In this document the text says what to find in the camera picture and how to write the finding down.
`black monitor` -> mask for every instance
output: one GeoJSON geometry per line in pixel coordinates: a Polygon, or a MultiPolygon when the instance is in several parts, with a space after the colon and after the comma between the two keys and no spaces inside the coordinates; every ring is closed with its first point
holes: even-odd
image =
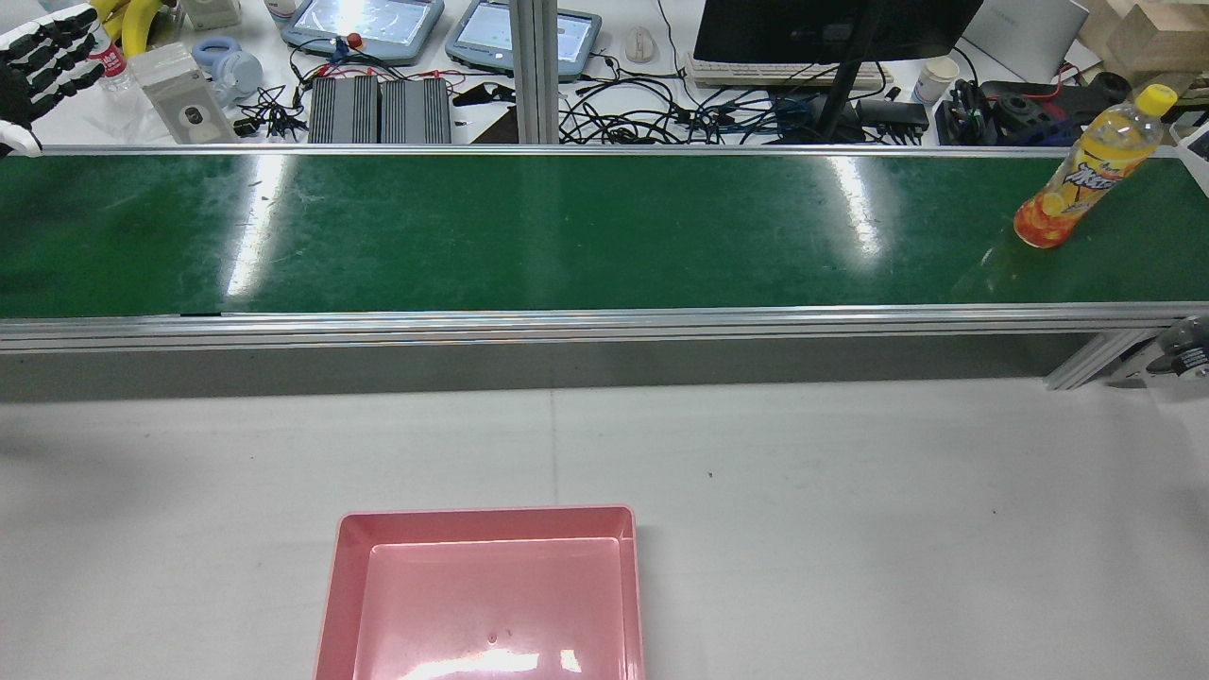
{"type": "Polygon", "coordinates": [[[948,54],[983,0],[706,0],[693,56],[706,62],[839,64],[815,125],[829,142],[861,62],[948,54]]]}

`blue headphones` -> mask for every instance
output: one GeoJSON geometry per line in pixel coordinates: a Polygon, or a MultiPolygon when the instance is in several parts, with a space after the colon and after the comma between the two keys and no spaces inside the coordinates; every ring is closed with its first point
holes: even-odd
{"type": "Polygon", "coordinates": [[[260,60],[226,35],[207,38],[195,45],[193,60],[214,76],[214,94],[222,106],[255,94],[265,79],[260,60]]]}

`orange juice bottle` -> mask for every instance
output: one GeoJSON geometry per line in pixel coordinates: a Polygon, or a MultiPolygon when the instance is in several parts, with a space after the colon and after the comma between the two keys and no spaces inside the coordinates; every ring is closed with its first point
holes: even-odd
{"type": "Polygon", "coordinates": [[[1159,119],[1176,98],[1170,87],[1151,85],[1134,103],[1097,116],[1049,183],[1016,212],[1016,234],[1037,248],[1062,246],[1087,211],[1155,152],[1159,119]]]}

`green conveyor belt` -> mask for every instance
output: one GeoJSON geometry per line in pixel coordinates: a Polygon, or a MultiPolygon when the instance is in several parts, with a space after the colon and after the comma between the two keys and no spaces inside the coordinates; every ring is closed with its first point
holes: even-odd
{"type": "Polygon", "coordinates": [[[1057,159],[152,155],[0,161],[0,317],[1209,300],[1153,159],[1064,247],[1057,159]]]}

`computer mouse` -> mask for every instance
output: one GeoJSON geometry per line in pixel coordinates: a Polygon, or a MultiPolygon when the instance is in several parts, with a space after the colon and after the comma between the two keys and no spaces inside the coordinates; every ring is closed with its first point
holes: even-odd
{"type": "Polygon", "coordinates": [[[643,27],[635,27],[625,36],[625,58],[635,64],[646,64],[655,58],[655,39],[643,27]]]}

